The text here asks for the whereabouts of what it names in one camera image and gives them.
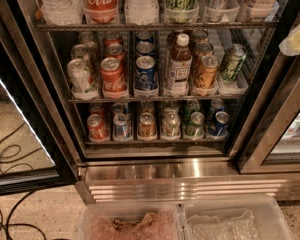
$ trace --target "soda can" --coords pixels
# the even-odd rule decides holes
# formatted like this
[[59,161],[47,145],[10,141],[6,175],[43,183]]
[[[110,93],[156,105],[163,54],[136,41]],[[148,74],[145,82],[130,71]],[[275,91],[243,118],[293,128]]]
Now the soda can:
[[151,113],[143,113],[139,117],[138,135],[150,138],[157,134],[156,121]]
[[94,140],[105,139],[109,136],[105,120],[98,114],[90,115],[87,119],[90,138]]
[[168,112],[162,118],[162,134],[168,137],[180,135],[180,117],[176,112]]
[[135,88],[141,91],[154,90],[158,87],[158,73],[155,60],[150,56],[141,56],[136,61]]
[[222,99],[212,99],[210,101],[210,108],[206,116],[206,122],[209,124],[214,115],[219,111],[224,111],[226,108]]
[[185,135],[186,138],[196,139],[204,135],[203,131],[204,115],[201,112],[193,112],[190,120],[186,124]]
[[209,123],[208,132],[212,136],[222,136],[225,134],[230,122],[230,116],[225,111],[217,112]]
[[71,60],[67,65],[67,73],[75,93],[88,93],[96,90],[90,68],[85,60]]
[[154,44],[153,34],[149,31],[137,32],[135,34],[135,42],[136,42],[136,45],[138,45],[139,43],[142,43],[142,42],[149,42],[151,44]]
[[123,66],[116,58],[105,58],[100,65],[103,89],[106,92],[122,92],[127,90]]
[[207,55],[202,57],[201,63],[193,75],[193,85],[196,88],[208,89],[213,84],[220,63],[216,56]]
[[198,100],[188,100],[187,104],[184,107],[183,123],[186,125],[190,121],[191,115],[194,112],[200,112],[200,111],[201,111],[200,101],[198,101]]
[[156,56],[156,50],[152,43],[141,42],[136,46],[136,55],[137,57],[151,56],[154,58]]
[[110,44],[123,45],[123,38],[118,31],[107,31],[103,38],[103,47],[106,49]]
[[246,48],[240,44],[233,44],[226,50],[220,66],[220,76],[225,83],[233,83],[236,80],[246,55]]
[[209,42],[197,43],[194,47],[194,56],[191,64],[191,74],[195,77],[196,70],[201,65],[201,60],[203,56],[213,55],[213,45]]
[[124,141],[131,137],[131,128],[125,114],[116,114],[113,117],[113,138]]

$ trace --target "glass door refrigerator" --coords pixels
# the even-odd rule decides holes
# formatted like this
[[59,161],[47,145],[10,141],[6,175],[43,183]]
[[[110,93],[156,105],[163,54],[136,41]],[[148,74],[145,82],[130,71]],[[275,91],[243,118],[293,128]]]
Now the glass door refrigerator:
[[[144,20],[153,18],[149,24],[133,23],[128,14],[131,7],[127,8],[124,0],[118,1],[117,14],[111,23],[92,22],[89,10],[82,10],[82,4],[78,3],[75,10],[79,8],[79,23],[65,24],[62,21],[69,19],[58,16],[54,18],[56,24],[49,18],[51,15],[47,14],[42,0],[0,0],[0,83],[22,112],[22,120],[37,136],[38,145],[46,151],[42,157],[50,161],[47,165],[39,162],[49,169],[12,164],[13,168],[0,170],[0,182],[6,182],[10,175],[16,177],[7,184],[7,189],[0,183],[0,194],[75,183],[87,204],[109,200],[182,202],[207,195],[245,193],[267,193],[277,199],[300,198],[300,167],[288,164],[283,170],[262,171],[260,168],[265,167],[261,160],[267,155],[263,156],[259,151],[254,153],[258,146],[252,148],[253,144],[262,141],[256,137],[257,132],[265,129],[261,123],[264,118],[270,118],[266,113],[275,107],[272,102],[279,95],[281,86],[286,86],[284,83],[292,79],[289,75],[293,70],[289,68],[300,60],[300,57],[284,56],[278,48],[291,28],[300,22],[300,0],[276,0],[271,8],[272,15],[263,15],[262,19],[254,14],[247,15],[251,8],[242,0],[229,0],[229,10],[219,10],[213,17],[207,0],[195,0],[194,11],[191,11],[194,16],[190,13],[189,19],[182,18],[181,23],[171,21],[175,14],[167,7],[166,0],[157,0],[158,17],[145,17]],[[196,79],[189,78],[186,92],[176,94],[167,90],[164,80],[167,37],[175,30],[190,36],[195,31],[208,34],[219,63],[234,44],[243,46],[246,58],[235,82],[225,83],[218,72],[208,89],[196,88],[193,84]],[[103,42],[111,31],[122,37],[126,53],[127,88],[121,96],[115,97],[105,91],[107,86],[99,75],[106,53]],[[79,35],[87,32],[92,33],[95,43],[100,44],[94,64],[95,94],[89,99],[74,91],[67,71]],[[151,93],[140,92],[135,85],[135,46],[140,41],[136,39],[140,33],[150,34],[156,50],[154,61],[158,84]],[[191,111],[189,104],[194,103],[199,104],[199,112],[205,120],[197,123],[198,129],[202,129],[201,134],[190,134],[189,138],[186,129],[193,129],[193,125],[187,116]],[[215,104],[220,103],[230,118],[228,123],[223,121],[228,124],[226,129],[224,125],[217,125],[222,120],[216,121],[214,114],[209,118],[211,111],[216,109]],[[93,127],[88,121],[91,104],[104,108],[107,127],[103,129],[108,139],[102,138],[102,142],[91,135]],[[298,106],[294,106],[295,115],[300,110]],[[150,139],[143,136],[149,131],[143,131],[144,122],[140,120],[140,111],[144,107],[148,113],[153,112],[155,118],[152,130],[149,130]],[[171,136],[167,135],[166,117],[162,111],[176,107],[181,122],[180,135]],[[118,108],[123,109],[121,112],[126,113],[126,117],[131,116],[131,131],[124,140],[115,134],[118,123],[114,120],[113,109]],[[293,121],[293,115],[287,115],[287,118]],[[278,136],[287,128],[288,121],[283,120],[279,123],[281,132],[276,132]],[[220,129],[218,133],[213,128],[216,125],[215,128]],[[22,136],[24,145],[32,143],[28,135]],[[278,143],[278,147],[271,148],[275,154],[269,156],[269,163],[281,163],[287,160],[276,158],[292,156],[279,156],[283,150],[280,146]],[[0,166],[9,156],[0,155]],[[257,160],[255,157],[261,161],[259,164],[252,163]],[[46,170],[52,173],[51,177],[40,174]],[[43,181],[36,183],[41,176]]]

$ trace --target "speckled floor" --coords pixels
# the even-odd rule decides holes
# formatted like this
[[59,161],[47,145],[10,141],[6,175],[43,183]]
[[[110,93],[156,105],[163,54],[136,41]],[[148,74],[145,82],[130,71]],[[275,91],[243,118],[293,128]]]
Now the speckled floor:
[[[25,194],[0,197],[4,223],[12,207]],[[295,240],[300,240],[300,201],[279,202],[279,205]],[[74,186],[38,191],[16,208],[10,224],[32,224],[40,228],[46,238],[38,230],[25,226],[10,226],[9,232],[14,240],[76,240],[78,219],[84,210],[85,205]],[[1,230],[0,240],[6,239],[6,234]]]

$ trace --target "white bottle cap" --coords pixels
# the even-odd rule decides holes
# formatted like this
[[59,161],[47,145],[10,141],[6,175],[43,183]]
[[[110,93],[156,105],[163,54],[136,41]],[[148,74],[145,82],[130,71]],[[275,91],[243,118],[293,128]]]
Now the white bottle cap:
[[177,44],[180,46],[186,46],[189,44],[189,36],[187,34],[179,34],[177,39]]

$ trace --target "green can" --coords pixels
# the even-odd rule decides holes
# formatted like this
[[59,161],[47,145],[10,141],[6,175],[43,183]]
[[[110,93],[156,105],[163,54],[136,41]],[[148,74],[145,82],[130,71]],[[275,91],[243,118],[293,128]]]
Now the green can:
[[233,44],[226,50],[220,66],[220,76],[225,83],[230,84],[236,80],[246,55],[246,48],[241,44]]

